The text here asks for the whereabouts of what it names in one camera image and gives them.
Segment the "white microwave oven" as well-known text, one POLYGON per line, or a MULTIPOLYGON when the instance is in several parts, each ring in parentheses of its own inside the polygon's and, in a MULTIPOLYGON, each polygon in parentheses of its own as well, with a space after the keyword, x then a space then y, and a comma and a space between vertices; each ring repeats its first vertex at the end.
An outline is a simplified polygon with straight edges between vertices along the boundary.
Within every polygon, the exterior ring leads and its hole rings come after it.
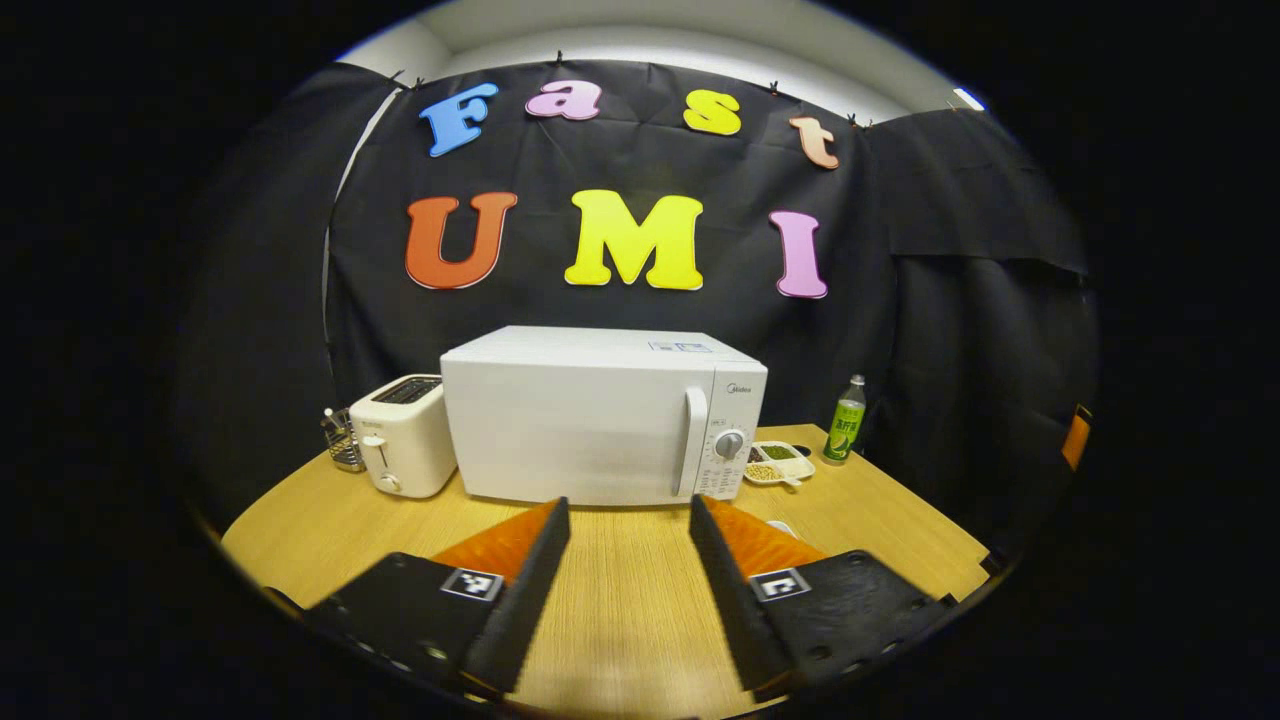
POLYGON ((573 506, 732 500, 768 369, 703 333, 508 325, 442 355, 465 491, 573 506))

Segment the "white toaster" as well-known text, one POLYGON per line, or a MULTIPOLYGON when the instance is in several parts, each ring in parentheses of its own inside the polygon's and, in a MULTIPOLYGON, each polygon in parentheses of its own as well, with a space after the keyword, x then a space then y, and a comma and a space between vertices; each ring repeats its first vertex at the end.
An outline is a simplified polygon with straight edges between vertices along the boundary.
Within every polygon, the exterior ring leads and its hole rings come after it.
POLYGON ((438 495, 457 469, 438 374, 410 374, 349 406, 372 486, 402 498, 438 495))

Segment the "black backdrop cloth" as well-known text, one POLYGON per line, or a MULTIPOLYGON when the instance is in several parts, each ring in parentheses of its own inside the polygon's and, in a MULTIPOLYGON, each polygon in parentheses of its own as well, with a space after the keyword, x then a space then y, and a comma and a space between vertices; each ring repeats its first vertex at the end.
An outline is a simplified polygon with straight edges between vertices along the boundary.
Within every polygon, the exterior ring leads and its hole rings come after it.
POLYGON ((321 406, 576 325, 724 341, 768 368, 767 425, 828 421, 864 375, 865 457, 1011 556, 1098 382, 1080 233, 973 110, 861 129, 652 63, 340 63, 225 155, 183 237, 165 418, 219 529, 323 450, 321 406))

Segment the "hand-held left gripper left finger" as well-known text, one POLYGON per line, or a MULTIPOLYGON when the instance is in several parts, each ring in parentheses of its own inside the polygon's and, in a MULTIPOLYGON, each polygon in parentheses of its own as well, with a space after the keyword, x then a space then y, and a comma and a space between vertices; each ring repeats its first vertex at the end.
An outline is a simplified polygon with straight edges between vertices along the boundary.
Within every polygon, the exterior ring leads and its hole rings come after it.
POLYGON ((302 611, 303 624, 416 685, 515 692, 570 541, 566 497, 431 557, 392 552, 302 611))

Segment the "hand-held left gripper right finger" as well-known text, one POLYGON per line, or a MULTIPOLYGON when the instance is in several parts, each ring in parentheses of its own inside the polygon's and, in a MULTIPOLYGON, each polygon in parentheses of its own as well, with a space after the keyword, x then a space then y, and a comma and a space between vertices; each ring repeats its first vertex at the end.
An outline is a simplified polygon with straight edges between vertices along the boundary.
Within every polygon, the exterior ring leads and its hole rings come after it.
POLYGON ((751 694, 864 676, 932 634, 957 603, 865 550, 823 553, 709 496, 692 496, 689 534, 751 694))

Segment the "divided plate of beans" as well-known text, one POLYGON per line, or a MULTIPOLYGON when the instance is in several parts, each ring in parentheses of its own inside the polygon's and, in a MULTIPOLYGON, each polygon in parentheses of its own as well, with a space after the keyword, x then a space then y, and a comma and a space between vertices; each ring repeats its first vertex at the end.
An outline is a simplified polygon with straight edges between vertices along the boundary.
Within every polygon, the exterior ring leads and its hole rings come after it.
POLYGON ((754 442, 748 454, 742 479, 754 486, 799 487, 817 468, 799 447, 785 442, 754 442))

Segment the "green drink bottle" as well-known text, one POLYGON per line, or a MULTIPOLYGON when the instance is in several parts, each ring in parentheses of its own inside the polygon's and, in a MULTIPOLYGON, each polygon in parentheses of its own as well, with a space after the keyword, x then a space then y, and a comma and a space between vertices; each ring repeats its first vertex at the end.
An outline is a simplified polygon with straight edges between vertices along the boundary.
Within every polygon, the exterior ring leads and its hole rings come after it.
POLYGON ((856 452, 861 427, 867 415, 867 379, 852 375, 836 401, 829 423, 822 460, 831 465, 844 465, 856 452))

